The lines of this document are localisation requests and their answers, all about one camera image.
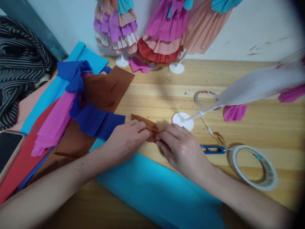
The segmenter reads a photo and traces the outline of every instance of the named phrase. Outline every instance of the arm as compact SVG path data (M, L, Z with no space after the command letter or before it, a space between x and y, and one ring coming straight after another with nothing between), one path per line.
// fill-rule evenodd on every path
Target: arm
M34 228L56 212L81 186L134 156L149 137L145 123L115 128L108 141L86 156L41 178L0 207L0 228Z
M227 204L254 228L287 228L289 209L261 192L234 180L213 166L184 127L172 125L156 136L168 162L215 198Z

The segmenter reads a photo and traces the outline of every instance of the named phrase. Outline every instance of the ruffled paper skirt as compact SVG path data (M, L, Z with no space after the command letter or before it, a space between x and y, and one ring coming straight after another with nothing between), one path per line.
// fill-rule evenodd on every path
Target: ruffled paper skirt
M117 10L112 1L99 1L101 4L96 6L93 23L97 43L117 53L121 53L123 48L127 48L129 54L135 53L139 35L132 1L119 0L117 8L121 10Z
M183 51L187 10L184 0L160 0L143 39L138 42L137 57L156 66L168 66ZM168 18L172 6L172 15Z
M220 14L205 0L187 23L184 47L188 54L204 54L226 24L231 11Z

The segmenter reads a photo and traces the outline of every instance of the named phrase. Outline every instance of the double-sided tape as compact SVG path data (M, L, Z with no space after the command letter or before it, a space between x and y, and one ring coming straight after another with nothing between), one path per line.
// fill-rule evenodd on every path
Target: double-sided tape
M240 168L238 167L237 164L237 153L242 150L246 149L250 151L258 160L260 160L261 164L264 167L266 176L265 180L261 183L254 183L250 181L246 176L241 172ZM229 164L232 168L232 170L235 172L235 174L245 182L247 182L249 185L251 185L254 188L263 190L263 191L271 191L275 189L278 185L278 178L277 178L277 173L274 168L274 166L271 164L271 162L263 155L260 151L257 149L246 146L246 145L239 145L239 146L234 146L230 149L228 149L228 158L229 158Z

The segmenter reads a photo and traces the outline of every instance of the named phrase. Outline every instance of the stand base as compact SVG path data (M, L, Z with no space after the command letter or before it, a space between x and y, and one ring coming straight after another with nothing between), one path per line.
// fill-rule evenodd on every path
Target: stand base
M172 122L173 124L177 124L178 126L185 127L188 131L191 131L194 128L194 121L185 121L186 118L190 116L183 112L178 112L173 115Z
M159 66L155 66L154 63L151 63L151 64L147 64L149 66L149 69L150 70L157 70L159 68Z
M126 56L123 56L123 59L121 56L118 56L115 60L115 63L117 64L117 66L119 67L126 67L129 65L129 62L128 62L128 57Z
M175 74L181 74L184 72L184 66L183 64L179 64L178 62L174 62L174 63L171 63L169 65L169 70L171 70L172 73L175 73Z

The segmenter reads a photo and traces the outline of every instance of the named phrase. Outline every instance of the smartphone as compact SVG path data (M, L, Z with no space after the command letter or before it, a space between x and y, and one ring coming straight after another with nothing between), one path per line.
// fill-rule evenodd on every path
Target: smartphone
M12 165L25 139L25 134L4 131L0 133L0 184Z

